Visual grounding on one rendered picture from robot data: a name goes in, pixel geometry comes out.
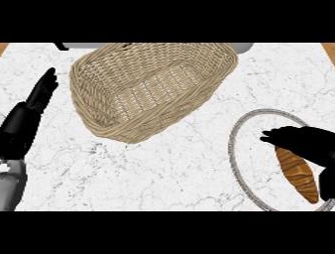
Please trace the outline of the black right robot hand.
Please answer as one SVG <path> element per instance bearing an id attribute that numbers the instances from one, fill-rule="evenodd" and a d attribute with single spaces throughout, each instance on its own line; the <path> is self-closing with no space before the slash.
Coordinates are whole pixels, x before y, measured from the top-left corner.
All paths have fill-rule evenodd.
<path id="1" fill-rule="evenodd" d="M 290 151 L 324 168 L 318 175 L 319 197 L 335 198 L 335 132 L 315 127 L 284 126 L 262 131 L 262 142 Z"/>

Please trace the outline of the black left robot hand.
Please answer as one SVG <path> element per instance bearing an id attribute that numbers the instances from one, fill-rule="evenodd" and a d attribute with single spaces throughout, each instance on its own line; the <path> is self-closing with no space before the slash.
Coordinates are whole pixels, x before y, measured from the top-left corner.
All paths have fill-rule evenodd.
<path id="1" fill-rule="evenodd" d="M 12 107 L 0 127 L 0 159 L 21 160 L 33 144 L 40 116 L 58 87 L 55 69 L 40 76 L 29 97 Z"/>

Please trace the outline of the brown croissant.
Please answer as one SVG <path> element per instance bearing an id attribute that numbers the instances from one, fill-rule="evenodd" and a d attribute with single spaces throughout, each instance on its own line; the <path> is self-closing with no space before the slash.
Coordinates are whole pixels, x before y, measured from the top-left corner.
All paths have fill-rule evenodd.
<path id="1" fill-rule="evenodd" d="M 303 159 L 290 151 L 274 147 L 280 170 L 287 182 L 309 203 L 318 202 L 318 190 L 312 171 Z"/>

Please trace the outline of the white round placemat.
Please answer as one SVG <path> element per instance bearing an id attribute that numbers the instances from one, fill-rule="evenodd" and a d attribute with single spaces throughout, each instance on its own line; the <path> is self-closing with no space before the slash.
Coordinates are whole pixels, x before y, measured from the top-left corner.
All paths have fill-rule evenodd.
<path id="1" fill-rule="evenodd" d="M 277 109 L 256 109 L 237 120 L 229 132 L 228 157 L 235 195 L 231 211 L 335 211 L 335 199 L 311 203 L 287 181 L 274 147 L 259 140 L 262 130 L 313 126 L 335 132 L 335 119 L 302 118 Z"/>

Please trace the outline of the tan wicker basket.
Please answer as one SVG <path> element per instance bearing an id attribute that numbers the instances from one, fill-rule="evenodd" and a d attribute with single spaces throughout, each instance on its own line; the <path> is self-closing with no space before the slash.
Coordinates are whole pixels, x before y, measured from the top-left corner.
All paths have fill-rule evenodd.
<path id="1" fill-rule="evenodd" d="M 226 43 L 110 43 L 83 55 L 70 91 L 91 134 L 147 140 L 210 99 L 237 62 Z"/>

